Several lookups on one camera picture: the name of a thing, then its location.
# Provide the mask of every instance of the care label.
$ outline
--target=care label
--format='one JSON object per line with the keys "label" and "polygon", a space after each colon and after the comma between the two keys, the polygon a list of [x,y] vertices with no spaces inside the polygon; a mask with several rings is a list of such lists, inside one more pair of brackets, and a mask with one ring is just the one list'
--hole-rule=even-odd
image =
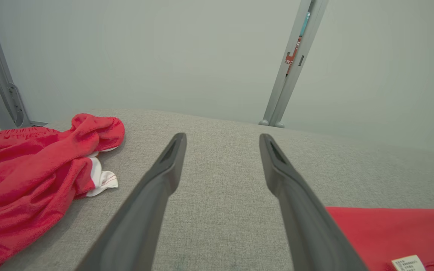
{"label": "care label", "polygon": [[425,271],[422,261],[417,255],[391,261],[397,271]]}

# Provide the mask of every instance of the red cloth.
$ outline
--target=red cloth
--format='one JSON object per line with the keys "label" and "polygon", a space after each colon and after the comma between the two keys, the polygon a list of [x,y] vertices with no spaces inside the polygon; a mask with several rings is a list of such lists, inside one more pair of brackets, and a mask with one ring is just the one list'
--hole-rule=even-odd
{"label": "red cloth", "polygon": [[434,271],[434,209],[328,207],[369,271],[395,271],[392,260],[417,255]]}
{"label": "red cloth", "polygon": [[124,139],[116,118],[79,114],[71,124],[65,132],[0,131],[0,265],[52,228],[75,198],[95,189],[92,165],[98,160],[86,156]]}

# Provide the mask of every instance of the gray fabric upholstery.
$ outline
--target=gray fabric upholstery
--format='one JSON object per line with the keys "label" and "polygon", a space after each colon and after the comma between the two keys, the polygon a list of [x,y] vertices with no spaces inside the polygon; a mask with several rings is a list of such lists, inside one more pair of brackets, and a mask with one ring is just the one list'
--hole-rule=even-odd
{"label": "gray fabric upholstery", "polygon": [[[125,124],[101,153],[119,188],[74,201],[6,270],[74,269],[170,138],[186,132],[179,188],[168,201],[154,270],[289,270],[279,204],[266,187],[258,137],[271,134],[326,206],[434,208],[434,153],[149,110],[93,110]],[[49,125],[66,130],[70,118]]]}

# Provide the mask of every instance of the clothing label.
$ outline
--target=clothing label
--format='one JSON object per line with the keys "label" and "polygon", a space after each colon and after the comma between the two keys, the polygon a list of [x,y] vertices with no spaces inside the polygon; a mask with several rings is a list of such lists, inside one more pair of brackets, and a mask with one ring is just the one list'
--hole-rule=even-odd
{"label": "clothing label", "polygon": [[422,261],[417,255],[391,261],[397,271],[425,271]]}

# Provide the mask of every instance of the white fabric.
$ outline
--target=white fabric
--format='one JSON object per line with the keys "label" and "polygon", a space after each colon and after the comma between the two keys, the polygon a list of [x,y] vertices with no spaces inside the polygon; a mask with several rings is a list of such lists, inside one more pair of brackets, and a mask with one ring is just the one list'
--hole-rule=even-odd
{"label": "white fabric", "polygon": [[104,150],[102,150],[102,151],[113,151],[114,149],[117,149],[117,148],[118,148],[118,146],[113,147],[113,148],[110,148],[110,149],[104,149]]}
{"label": "white fabric", "polygon": [[98,152],[93,152],[87,156],[92,161],[91,178],[95,189],[86,193],[87,197],[94,197],[108,188],[118,187],[116,175],[111,171],[102,171],[100,160],[96,157]]}

